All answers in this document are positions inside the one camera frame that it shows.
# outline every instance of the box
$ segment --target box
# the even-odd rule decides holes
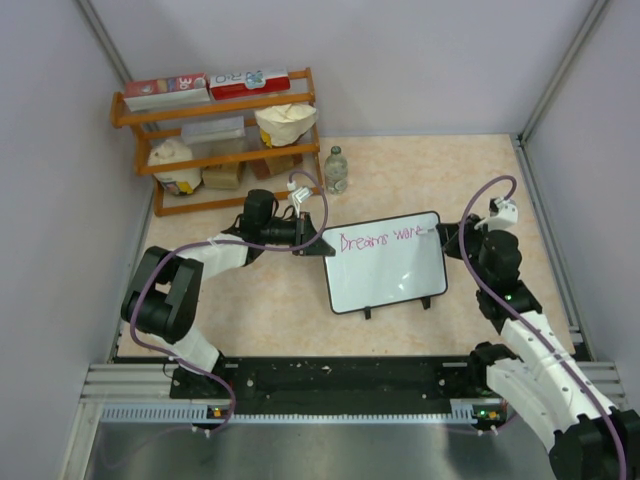
[[[281,155],[279,157],[267,157],[248,162],[251,171],[258,180],[265,180],[280,173],[291,170],[302,163],[302,155]]]
[[[211,94],[216,100],[281,92],[291,88],[289,74],[285,68],[211,75],[210,77]]]
[[[202,170],[202,181],[207,188],[233,190],[240,186],[244,163],[223,163]]]
[[[209,97],[207,75],[194,73],[180,77],[128,82],[124,101],[132,112],[150,108],[206,103]]]

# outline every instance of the plastic container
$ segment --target plastic container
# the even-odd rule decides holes
[[[200,144],[197,150],[204,148],[203,154],[208,157],[233,155],[249,149],[244,117],[189,123],[182,127],[181,135],[187,144]],[[207,188],[231,190],[240,186],[243,173],[243,163],[223,163],[205,167],[202,180]]]
[[[244,118],[231,117],[207,122],[187,123],[182,126],[182,141],[187,145],[244,138]]]
[[[347,189],[347,159],[342,155],[340,147],[331,147],[331,155],[324,162],[324,179],[327,191],[340,195]]]

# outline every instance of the red handwritten text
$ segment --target red handwritten text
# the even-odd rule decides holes
[[[389,235],[386,233],[379,237],[358,237],[354,240],[350,240],[345,237],[344,233],[340,234],[340,251],[349,251],[352,249],[364,250],[366,248],[373,248],[378,245],[386,245]]]
[[[418,225],[416,228],[403,228],[402,230],[394,230],[393,234],[396,236],[398,240],[408,240],[409,238],[413,238],[414,235],[420,234],[422,231],[422,227]]]

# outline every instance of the red box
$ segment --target red box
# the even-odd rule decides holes
[[[274,68],[246,73],[210,75],[209,85],[213,98],[226,100],[289,90],[291,81],[286,69]]]
[[[132,112],[210,100],[205,73],[129,82],[124,89],[124,101]]]

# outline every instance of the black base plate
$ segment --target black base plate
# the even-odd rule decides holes
[[[237,414],[449,413],[451,398],[482,396],[467,357],[227,357],[214,373],[234,389]],[[228,398],[212,380],[175,370],[171,398]]]

